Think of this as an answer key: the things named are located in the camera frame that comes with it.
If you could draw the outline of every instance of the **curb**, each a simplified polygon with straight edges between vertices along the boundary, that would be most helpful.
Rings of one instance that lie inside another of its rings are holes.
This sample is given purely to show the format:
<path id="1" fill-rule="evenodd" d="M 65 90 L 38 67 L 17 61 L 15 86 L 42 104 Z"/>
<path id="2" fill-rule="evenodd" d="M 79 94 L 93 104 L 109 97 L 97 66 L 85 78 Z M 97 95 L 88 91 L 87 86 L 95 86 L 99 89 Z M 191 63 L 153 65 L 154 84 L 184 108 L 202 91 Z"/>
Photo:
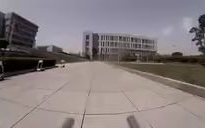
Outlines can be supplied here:
<path id="1" fill-rule="evenodd" d="M 118 65 L 115 65 L 115 66 L 117 66 L 123 70 L 126 70 L 128 72 L 138 74 L 140 76 L 143 76 L 143 77 L 148 78 L 150 80 L 153 80 L 155 82 L 162 83 L 166 86 L 170 86 L 170 87 L 182 90 L 184 92 L 188 92 L 188 93 L 191 93 L 193 95 L 197 95 L 197 96 L 205 98 L 205 87 L 201 87 L 198 85 L 194 85 L 194 84 L 190 84 L 190 83 L 174 80 L 171 78 L 155 75 L 152 73 L 142 72 L 142 71 L 138 71 L 135 69 L 130 69 L 130 68 L 118 66 Z"/>

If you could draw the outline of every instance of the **pavement joint line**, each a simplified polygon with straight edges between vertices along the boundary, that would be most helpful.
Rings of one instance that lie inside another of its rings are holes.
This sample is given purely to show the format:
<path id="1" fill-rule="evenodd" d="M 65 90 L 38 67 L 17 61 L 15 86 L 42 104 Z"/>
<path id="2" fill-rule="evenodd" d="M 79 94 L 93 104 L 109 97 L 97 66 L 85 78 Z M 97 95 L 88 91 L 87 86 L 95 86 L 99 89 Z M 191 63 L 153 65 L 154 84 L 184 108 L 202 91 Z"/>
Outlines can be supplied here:
<path id="1" fill-rule="evenodd" d="M 90 82 L 90 89 L 88 91 L 88 96 L 86 98 L 86 103 L 85 103 L 85 108 L 84 108 L 84 113 L 83 113 L 83 118 L 82 118 L 82 121 L 81 121 L 81 126 L 80 128 L 83 128 L 83 123 L 84 123 L 84 119 L 85 119 L 85 116 L 86 116 L 86 107 L 87 107 L 87 104 L 88 104 L 88 100 L 89 100 L 89 96 L 90 96 L 90 93 L 91 93 L 91 89 L 92 89 L 92 85 L 93 85 L 93 80 L 94 80 L 94 75 L 92 76 L 92 80 Z"/>
<path id="2" fill-rule="evenodd" d="M 146 111 L 156 110 L 156 109 L 160 109 L 160 108 L 165 108 L 165 107 L 168 107 L 168 106 L 171 106 L 171 105 L 178 105 L 178 104 L 176 102 L 173 102 L 173 103 L 165 104 L 165 105 L 155 107 L 155 108 L 143 109 L 143 110 L 140 110 L 140 112 L 146 112 Z"/>
<path id="3" fill-rule="evenodd" d="M 71 114 L 71 115 L 83 115 L 81 113 L 71 113 L 71 112 L 65 112 L 65 111 L 58 111 L 58 110 L 49 110 L 45 108 L 36 108 L 37 110 L 47 111 L 47 112 L 55 112 L 55 113 L 65 113 L 65 114 Z"/>
<path id="4" fill-rule="evenodd" d="M 187 112 L 191 113 L 192 115 L 194 115 L 195 117 L 197 117 L 199 120 L 201 120 L 202 122 L 205 122 L 205 120 L 203 118 L 201 118 L 200 116 L 196 115 L 195 113 L 191 112 L 190 110 L 188 110 L 187 108 L 183 107 L 180 104 L 177 104 L 178 106 L 180 106 L 181 108 L 183 108 L 184 110 L 186 110 Z"/>
<path id="5" fill-rule="evenodd" d="M 122 114 L 130 114 L 130 113 L 136 113 L 136 112 L 139 112 L 139 111 L 129 111 L 129 112 L 120 112 L 120 113 L 96 113 L 96 114 L 86 114 L 86 115 L 89 115 L 89 116 L 94 116 L 94 115 L 98 115 L 98 116 L 103 116 L 103 115 L 122 115 Z"/>
<path id="6" fill-rule="evenodd" d="M 68 85 L 70 81 L 68 81 L 67 83 L 65 83 L 62 87 L 60 87 L 59 89 L 57 89 L 56 91 L 54 91 L 52 94 L 50 94 L 47 98 L 45 98 L 41 103 L 39 103 L 38 105 L 36 105 L 33 109 L 31 109 L 27 114 L 25 114 L 22 118 L 20 118 L 15 124 L 13 124 L 10 128 L 13 128 L 15 125 L 17 125 L 20 121 L 22 121 L 26 116 L 28 116 L 30 113 L 32 113 L 34 110 L 36 110 L 37 107 L 39 107 L 41 104 L 43 104 L 46 100 L 48 100 L 49 98 L 51 98 L 55 93 L 57 93 L 58 91 L 60 91 L 63 87 L 65 87 L 66 85 Z"/>
<path id="7" fill-rule="evenodd" d="M 123 90 L 121 90 L 121 92 L 125 95 L 125 97 L 129 100 L 129 102 L 131 102 L 131 104 L 136 108 L 136 110 L 138 112 L 140 112 L 140 110 L 136 107 L 136 105 L 130 100 L 130 98 L 125 94 L 125 92 Z"/>

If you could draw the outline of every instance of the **glass window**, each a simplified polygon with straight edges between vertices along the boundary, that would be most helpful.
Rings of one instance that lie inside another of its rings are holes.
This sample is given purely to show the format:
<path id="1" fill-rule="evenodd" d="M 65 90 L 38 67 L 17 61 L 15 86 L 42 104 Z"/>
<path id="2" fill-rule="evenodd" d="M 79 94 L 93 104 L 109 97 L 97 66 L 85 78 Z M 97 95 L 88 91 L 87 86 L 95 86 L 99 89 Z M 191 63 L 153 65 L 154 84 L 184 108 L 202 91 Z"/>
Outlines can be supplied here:
<path id="1" fill-rule="evenodd" d="M 86 41 L 86 46 L 89 46 L 89 41 Z"/>
<path id="2" fill-rule="evenodd" d="M 89 35 L 86 35 L 86 40 L 89 40 L 90 36 Z"/>

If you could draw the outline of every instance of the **paved plaza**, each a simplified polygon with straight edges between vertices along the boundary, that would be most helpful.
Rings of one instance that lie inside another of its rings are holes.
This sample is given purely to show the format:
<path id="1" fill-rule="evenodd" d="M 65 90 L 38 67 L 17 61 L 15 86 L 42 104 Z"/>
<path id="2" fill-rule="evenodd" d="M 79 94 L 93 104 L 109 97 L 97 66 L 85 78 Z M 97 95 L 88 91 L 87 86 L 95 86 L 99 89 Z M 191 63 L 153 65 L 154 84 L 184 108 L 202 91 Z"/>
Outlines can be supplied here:
<path id="1" fill-rule="evenodd" d="M 0 82 L 0 128 L 205 128 L 205 99 L 102 62 L 67 64 Z"/>

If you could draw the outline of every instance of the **low wall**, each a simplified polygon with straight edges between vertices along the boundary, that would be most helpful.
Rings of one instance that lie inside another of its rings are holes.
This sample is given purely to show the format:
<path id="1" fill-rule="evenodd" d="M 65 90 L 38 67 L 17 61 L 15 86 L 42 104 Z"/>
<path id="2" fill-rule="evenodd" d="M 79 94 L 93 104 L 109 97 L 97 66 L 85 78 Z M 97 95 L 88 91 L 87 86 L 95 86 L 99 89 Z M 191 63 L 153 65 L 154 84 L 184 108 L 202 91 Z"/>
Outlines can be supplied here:
<path id="1" fill-rule="evenodd" d="M 6 76 L 36 71 L 39 60 L 44 61 L 42 67 L 45 69 L 54 67 L 56 64 L 56 60 L 45 58 L 0 58 L 0 61 L 3 61 Z"/>

